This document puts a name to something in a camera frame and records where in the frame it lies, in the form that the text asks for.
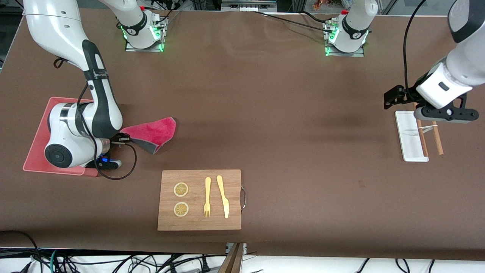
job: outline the wooden chopstick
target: wooden chopstick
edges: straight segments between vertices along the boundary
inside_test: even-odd
[[[413,102],[414,108],[416,108],[418,104],[416,102]],[[426,140],[424,139],[424,133],[422,127],[421,120],[416,119],[416,123],[418,124],[418,132],[420,134],[420,139],[421,139],[421,146],[423,148],[423,154],[424,156],[428,156],[428,147],[426,146]],[[436,149],[438,150],[438,155],[444,155],[443,151],[443,145],[441,144],[441,138],[439,136],[439,130],[438,130],[438,125],[436,121],[433,121],[433,133],[435,135],[435,143],[436,143]]]
[[[416,102],[413,102],[413,106],[414,108],[416,108],[418,104]],[[426,140],[424,139],[424,133],[423,133],[423,129],[421,129],[422,124],[421,124],[421,120],[420,119],[416,119],[416,123],[418,124],[418,133],[420,134],[420,139],[421,139],[421,146],[422,146],[422,149],[423,149],[423,154],[424,156],[428,156],[428,147],[426,146]]]
[[[436,121],[433,121],[433,133],[435,133],[436,148],[438,149],[438,155],[444,155],[443,146],[441,145],[441,138],[439,137],[438,126],[436,126]]]

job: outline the pink towel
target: pink towel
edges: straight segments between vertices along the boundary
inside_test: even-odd
[[[143,123],[121,129],[131,140],[151,154],[172,139],[175,133],[175,120],[172,117],[154,122]]]

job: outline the black cable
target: black cable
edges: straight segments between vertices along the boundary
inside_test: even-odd
[[[170,13],[171,13],[172,11],[173,11],[173,10],[169,10],[169,11],[168,11],[168,13],[167,13],[167,15],[165,15],[165,16],[164,16],[164,17],[163,17],[161,20],[155,21],[155,24],[158,24],[158,23],[162,22],[163,20],[167,19],[167,18],[168,18],[168,16],[170,15]]]
[[[78,271],[78,267],[75,264],[72,263],[71,258],[67,257],[67,262],[68,262],[67,265],[69,266],[71,272],[73,272],[73,273],[80,273]]]
[[[433,268],[433,265],[435,264],[435,260],[432,259],[431,260],[431,263],[429,264],[429,268],[428,268],[428,273],[431,273],[431,269]]]
[[[162,9],[167,10],[162,4],[160,4],[159,0],[152,0],[151,5],[153,6],[154,3],[157,3]]]
[[[86,124],[86,121],[84,120],[84,117],[82,115],[82,112],[81,112],[81,98],[82,96],[84,95],[84,93],[86,92],[87,88],[88,88],[88,83],[86,83],[86,86],[84,87],[84,89],[82,90],[81,94],[79,95],[79,98],[78,98],[78,102],[77,102],[77,110],[78,110],[78,113],[81,117],[81,121],[82,121],[82,124],[84,125],[84,127],[86,128],[86,131],[89,135],[89,137],[91,138],[91,140],[93,141],[94,143],[94,166],[96,168],[96,170],[98,171],[99,174],[101,174],[102,176],[104,176],[105,178],[108,178],[110,180],[121,180],[121,179],[125,179],[127,178],[132,172],[133,170],[135,169],[136,167],[136,160],[137,160],[137,157],[136,157],[136,150],[135,150],[135,147],[129,145],[128,143],[125,143],[124,145],[126,146],[129,146],[133,149],[133,154],[135,155],[135,160],[133,162],[133,167],[131,167],[131,170],[123,175],[122,177],[110,177],[110,176],[107,176],[105,175],[100,169],[99,169],[99,166],[97,165],[96,163],[96,158],[97,158],[97,144],[96,144],[96,140],[94,139],[94,136],[91,134],[91,131],[89,131],[89,128],[88,128],[88,125]]]
[[[61,68],[61,66],[64,63],[64,61],[67,61],[67,60],[64,59],[64,58],[58,57],[57,59],[54,60],[54,67],[57,68],[57,69]]]
[[[295,21],[291,21],[291,20],[284,19],[284,18],[281,18],[281,17],[273,16],[271,14],[266,14],[266,13],[262,13],[262,12],[259,12],[259,11],[253,11],[253,12],[254,13],[258,13],[258,14],[262,14],[262,15],[265,15],[265,16],[269,16],[269,17],[272,17],[272,18],[275,18],[275,19],[279,19],[279,20],[282,20],[282,21],[285,21],[285,22],[289,22],[289,23],[293,23],[293,24],[300,25],[300,26],[304,26],[304,27],[307,27],[307,28],[316,29],[316,30],[323,31],[323,32],[328,32],[328,33],[331,33],[332,32],[331,30],[328,30],[328,29],[322,29],[322,28],[317,28],[317,27],[314,27],[314,26],[305,25],[305,24],[302,24],[302,23],[299,23],[299,22],[295,22]]]
[[[194,3],[194,4],[201,4],[201,5],[202,5],[202,4],[204,4],[204,3],[205,3],[207,0],[204,0],[204,1],[202,1],[202,2],[197,2],[197,1],[195,1],[195,0],[189,0],[189,1],[190,1],[190,2],[192,2],[192,3]]]
[[[148,273],[151,273],[151,269],[150,269],[150,267],[148,265],[146,265],[146,264],[140,264],[140,265],[148,268]]]
[[[307,11],[304,11],[304,10],[302,10],[302,11],[301,11],[301,12],[299,12],[299,13],[306,14],[306,15],[310,16],[310,18],[312,18],[313,20],[315,20],[315,21],[317,21],[317,22],[320,22],[320,23],[325,23],[325,21],[327,21],[327,20],[328,20],[328,19],[326,19],[326,20],[320,20],[320,19],[316,18],[315,16],[313,16],[311,13],[309,13],[309,12],[307,12]]]
[[[207,264],[207,259],[206,259],[206,256],[204,254],[202,254],[202,263],[200,264],[200,270],[201,270],[201,273],[207,273],[207,272],[210,271],[210,267]]]
[[[131,258],[135,257],[135,255],[131,255],[129,256],[128,258],[124,259],[123,261],[121,261],[120,264],[118,264],[114,269],[113,269],[113,273],[117,273],[120,268]]]
[[[177,270],[175,269],[175,266],[173,263],[170,264],[170,273],[177,273]]]
[[[142,262],[140,258],[133,257],[133,259],[134,259],[134,260],[136,260],[136,261],[138,261],[138,262]],[[154,266],[154,267],[159,267],[159,265],[157,264],[157,262],[156,262],[156,261],[155,261],[155,263],[154,263],[154,264],[153,264],[153,263],[150,263],[150,262],[147,262],[147,261],[143,261],[142,263],[145,263],[145,264],[147,264],[147,265],[151,265],[151,266]]]
[[[169,264],[173,263],[175,259],[179,258],[182,256],[182,254],[172,254],[168,260],[166,260],[160,268],[156,271],[156,273],[161,272],[165,267],[167,267]]]
[[[155,257],[153,255],[152,255],[152,260],[155,263],[155,271],[156,271],[158,264],[157,264],[157,261],[155,260]]]
[[[205,255],[205,257],[226,257],[227,255]],[[167,269],[166,271],[164,271],[163,273],[168,273],[170,272],[170,270],[172,268],[175,268],[181,264],[184,264],[184,263],[187,263],[187,262],[190,262],[190,261],[193,261],[193,260],[199,260],[200,258],[202,258],[202,256],[200,257],[192,257],[192,258],[187,258],[187,259],[184,259],[184,260],[180,260],[180,261],[177,261],[174,263],[173,266],[170,266],[169,269]]]
[[[397,267],[399,267],[399,269],[403,272],[403,273],[411,273],[411,271],[409,270],[409,265],[407,264],[406,262],[406,259],[401,259],[404,261],[404,264],[406,265],[406,269],[407,271],[405,271],[400,265],[399,265],[399,259],[395,259],[395,262],[396,262],[396,265]]]
[[[411,15],[411,18],[409,19],[409,22],[407,23],[406,32],[404,32],[403,60],[404,60],[404,84],[405,84],[406,90],[409,90],[409,85],[407,82],[407,56],[406,56],[407,33],[409,32],[409,27],[411,27],[411,22],[413,21],[414,16],[421,8],[421,6],[424,4],[424,2],[426,2],[426,0],[422,0],[421,3],[419,3],[416,9],[414,10],[413,14]]]
[[[22,270],[20,271],[20,273],[28,273],[29,272],[29,267],[30,267],[31,264],[32,264],[32,262],[29,262],[28,264],[26,264],[24,266],[24,268],[22,268]]]
[[[139,262],[137,262],[136,264],[133,263],[133,259],[131,259],[131,265],[133,265],[133,267],[131,268],[131,270],[128,270],[128,273],[133,273],[133,270],[135,269],[135,267],[137,267],[138,265],[141,265],[142,262],[144,262],[146,259],[150,258],[151,256],[153,255],[148,255],[146,256],[145,258],[141,259]]]
[[[20,7],[22,7],[22,9],[23,9],[23,10],[25,10],[24,6],[23,6],[23,5],[22,5],[22,4],[21,4],[19,1],[15,0],[15,2],[17,2],[17,4],[18,4]]]
[[[67,269],[65,268],[65,265],[66,265],[66,260],[68,260],[68,261],[69,261],[69,257],[67,257],[67,256],[66,256],[66,257],[64,257],[64,259],[63,259],[63,268],[64,268],[64,272],[67,272]]]
[[[121,262],[121,261],[124,261],[124,259],[123,260],[114,260],[114,261],[105,261],[105,262],[94,262],[94,263],[81,263],[81,262],[71,261],[71,263],[80,264],[80,265],[95,265],[95,264],[117,263],[117,262]]]
[[[22,234],[23,236],[27,237],[29,239],[29,241],[32,243],[34,249],[35,249],[35,252],[37,253],[37,256],[39,257],[40,260],[42,260],[42,256],[40,256],[40,252],[39,252],[39,248],[37,247],[37,244],[35,243],[35,241],[33,240],[33,238],[23,232],[23,231],[19,231],[19,230],[2,230],[0,231],[0,234],[8,234],[8,233],[15,233],[15,234]],[[44,267],[42,266],[42,264],[40,265],[40,272],[44,272]]]
[[[54,257],[54,267],[56,268],[56,272],[62,273],[61,265],[59,264],[59,261],[57,260],[57,257]]]
[[[364,267],[365,265],[367,264],[367,262],[370,260],[371,258],[367,258],[365,259],[365,261],[362,263],[362,265],[360,266],[360,269],[356,272],[356,273],[362,273],[362,270],[364,270]]]

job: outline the metal handle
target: metal handle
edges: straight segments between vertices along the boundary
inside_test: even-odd
[[[241,212],[242,212],[243,209],[246,207],[246,190],[244,189],[244,186],[242,184],[241,184],[241,189],[244,192],[244,204],[241,207]]]

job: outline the lemon slice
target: lemon slice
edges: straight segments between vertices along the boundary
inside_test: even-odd
[[[189,205],[185,202],[178,202],[174,207],[175,215],[184,217],[189,212]]]
[[[178,197],[185,196],[189,192],[189,186],[184,182],[177,183],[174,187],[174,194]]]

